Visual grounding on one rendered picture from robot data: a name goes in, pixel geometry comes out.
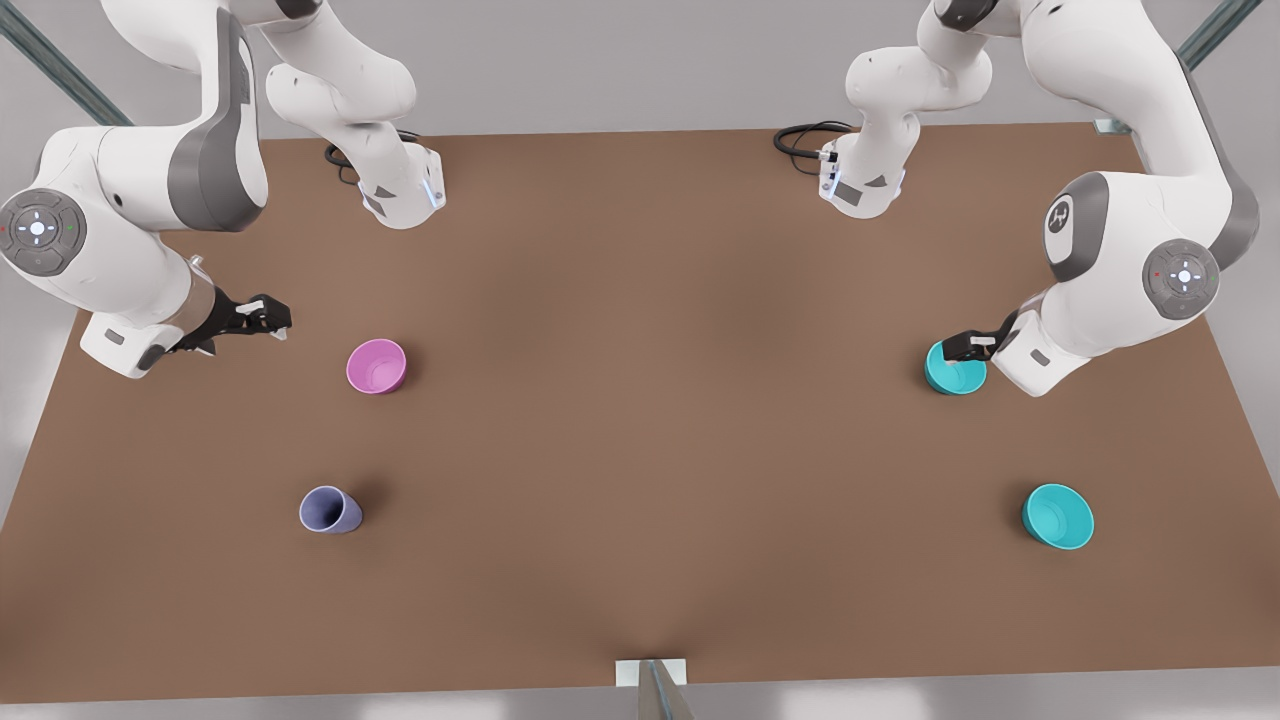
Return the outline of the teal bowl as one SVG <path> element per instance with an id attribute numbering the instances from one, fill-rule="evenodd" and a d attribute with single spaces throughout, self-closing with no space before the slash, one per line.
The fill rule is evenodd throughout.
<path id="1" fill-rule="evenodd" d="M 942 395 L 970 395 L 977 392 L 988 375 L 987 364 L 969 360 L 948 363 L 941 342 L 931 346 L 924 364 L 925 380 Z"/>
<path id="2" fill-rule="evenodd" d="M 1025 532 L 1056 550 L 1079 550 L 1094 534 L 1094 515 L 1085 498 L 1062 484 L 1036 487 L 1021 506 Z"/>

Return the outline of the pink bowl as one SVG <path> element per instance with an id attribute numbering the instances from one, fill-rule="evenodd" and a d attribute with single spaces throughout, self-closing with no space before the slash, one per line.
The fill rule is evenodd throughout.
<path id="1" fill-rule="evenodd" d="M 407 356 L 393 340 L 369 340 L 356 347 L 346 364 L 346 379 L 361 393 L 388 395 L 404 382 Z"/>

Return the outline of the blue-purple bowl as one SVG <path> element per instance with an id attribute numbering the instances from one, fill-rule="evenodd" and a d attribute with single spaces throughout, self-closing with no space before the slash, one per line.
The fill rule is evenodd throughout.
<path id="1" fill-rule="evenodd" d="M 311 489 L 300 502 L 301 524 L 311 532 L 344 534 L 360 527 L 364 510 L 357 501 L 334 486 Z"/>

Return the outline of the silver frame post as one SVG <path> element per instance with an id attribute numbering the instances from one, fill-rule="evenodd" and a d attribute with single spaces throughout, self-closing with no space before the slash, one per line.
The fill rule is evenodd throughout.
<path id="1" fill-rule="evenodd" d="M 686 659 L 628 659 L 614 662 L 614 685 L 637 691 L 637 720 L 695 720 L 682 688 Z"/>
<path id="2" fill-rule="evenodd" d="M 0 0 L 0 35 L 96 124 L 134 124 L 12 0 Z"/>
<path id="3" fill-rule="evenodd" d="M 1184 69 L 1196 70 L 1265 0 L 1221 0 L 1181 42 L 1176 55 Z"/>

